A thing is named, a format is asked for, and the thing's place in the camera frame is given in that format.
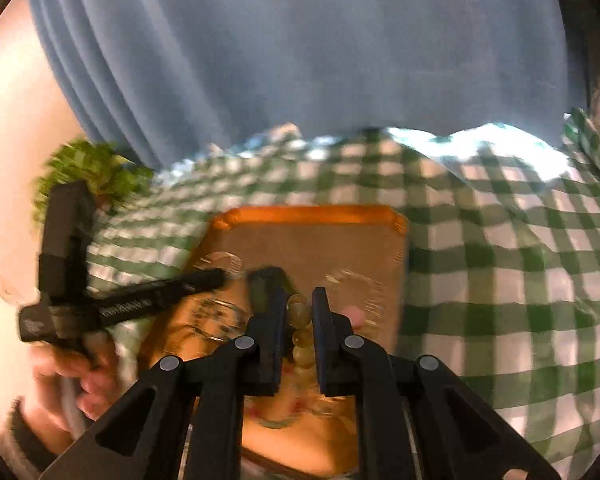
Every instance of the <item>green checkered tablecloth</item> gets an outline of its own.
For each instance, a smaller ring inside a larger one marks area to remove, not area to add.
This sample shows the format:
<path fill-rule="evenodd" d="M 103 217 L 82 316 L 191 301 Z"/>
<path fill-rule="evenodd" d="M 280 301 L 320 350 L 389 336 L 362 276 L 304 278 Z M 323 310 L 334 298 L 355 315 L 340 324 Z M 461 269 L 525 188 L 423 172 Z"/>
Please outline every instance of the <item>green checkered tablecloth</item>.
<path fill-rule="evenodd" d="M 173 276 L 230 208 L 386 204 L 410 222 L 398 354 L 440 357 L 563 478 L 600 452 L 600 139 L 583 112 L 560 150 L 498 124 L 311 142 L 284 126 L 176 170 L 101 225 L 93 288 Z M 116 330 L 130 374 L 147 325 Z"/>

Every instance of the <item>curtain fold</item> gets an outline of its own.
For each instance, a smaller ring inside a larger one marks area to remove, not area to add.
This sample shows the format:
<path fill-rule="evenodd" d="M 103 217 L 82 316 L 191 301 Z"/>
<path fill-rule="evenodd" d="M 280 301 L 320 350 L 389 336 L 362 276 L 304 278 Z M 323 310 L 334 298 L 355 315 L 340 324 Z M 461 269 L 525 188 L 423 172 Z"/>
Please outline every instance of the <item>curtain fold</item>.
<path fill-rule="evenodd" d="M 289 122 L 314 137 L 499 121 L 560 142 L 557 0 L 30 1 L 89 138 L 154 168 Z"/>

